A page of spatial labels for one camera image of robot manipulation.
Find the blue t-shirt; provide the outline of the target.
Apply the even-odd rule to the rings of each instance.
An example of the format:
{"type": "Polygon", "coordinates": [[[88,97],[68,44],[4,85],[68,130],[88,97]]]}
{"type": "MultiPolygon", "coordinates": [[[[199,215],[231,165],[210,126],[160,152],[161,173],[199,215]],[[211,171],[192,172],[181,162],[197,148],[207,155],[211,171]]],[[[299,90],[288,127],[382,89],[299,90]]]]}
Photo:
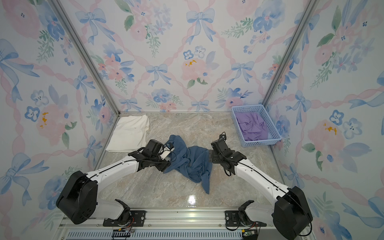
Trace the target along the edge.
{"type": "Polygon", "coordinates": [[[199,146],[187,147],[180,136],[171,135],[166,142],[174,146],[171,165],[163,173],[176,170],[194,183],[201,183],[206,194],[210,193],[210,177],[213,163],[210,162],[209,150],[199,146]]]}

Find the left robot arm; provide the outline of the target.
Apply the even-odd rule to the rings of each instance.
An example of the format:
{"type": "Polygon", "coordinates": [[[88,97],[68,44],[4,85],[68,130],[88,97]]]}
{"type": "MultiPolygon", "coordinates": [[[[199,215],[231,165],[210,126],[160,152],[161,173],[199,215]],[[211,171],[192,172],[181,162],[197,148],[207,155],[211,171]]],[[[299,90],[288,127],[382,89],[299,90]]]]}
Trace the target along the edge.
{"type": "Polygon", "coordinates": [[[121,178],[145,168],[156,167],[164,172],[171,164],[167,156],[173,150],[173,144],[164,145],[150,140],[145,147],[104,168],[88,173],[77,171],[70,176],[56,206],[75,225],[87,220],[104,219],[108,225],[131,226],[134,218],[130,207],[118,199],[113,202],[103,201],[98,197],[99,192],[121,178]]]}

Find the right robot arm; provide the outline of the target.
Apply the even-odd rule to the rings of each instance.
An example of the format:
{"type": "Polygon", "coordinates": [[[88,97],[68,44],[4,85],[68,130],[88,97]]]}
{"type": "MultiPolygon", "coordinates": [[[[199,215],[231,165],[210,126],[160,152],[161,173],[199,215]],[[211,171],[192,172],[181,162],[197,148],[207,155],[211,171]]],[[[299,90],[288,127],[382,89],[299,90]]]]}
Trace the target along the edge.
{"type": "Polygon", "coordinates": [[[241,224],[247,227],[271,224],[287,240],[301,236],[302,231],[312,225],[308,201],[299,187],[289,188],[258,169],[245,155],[231,150],[224,135],[220,135],[211,146],[212,163],[220,164],[230,175],[245,180],[269,201],[269,205],[260,205],[252,200],[242,204],[238,208],[241,224]]]}

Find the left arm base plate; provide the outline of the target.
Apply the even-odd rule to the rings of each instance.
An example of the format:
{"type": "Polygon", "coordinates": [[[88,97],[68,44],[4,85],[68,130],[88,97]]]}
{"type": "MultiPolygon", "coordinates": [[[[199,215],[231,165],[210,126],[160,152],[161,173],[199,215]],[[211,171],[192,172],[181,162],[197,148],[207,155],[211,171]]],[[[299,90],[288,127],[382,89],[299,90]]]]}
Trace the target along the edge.
{"type": "Polygon", "coordinates": [[[105,219],[103,227],[143,227],[146,213],[146,211],[123,211],[116,220],[105,219]]]}

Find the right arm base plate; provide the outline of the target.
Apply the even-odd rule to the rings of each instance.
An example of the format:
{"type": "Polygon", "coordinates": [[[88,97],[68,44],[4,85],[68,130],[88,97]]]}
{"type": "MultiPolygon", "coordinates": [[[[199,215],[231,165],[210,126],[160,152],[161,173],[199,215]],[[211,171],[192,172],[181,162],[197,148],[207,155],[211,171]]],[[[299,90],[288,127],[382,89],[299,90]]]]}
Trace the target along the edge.
{"type": "Polygon", "coordinates": [[[245,212],[225,211],[226,227],[266,227],[267,224],[262,222],[251,221],[245,212]]]}

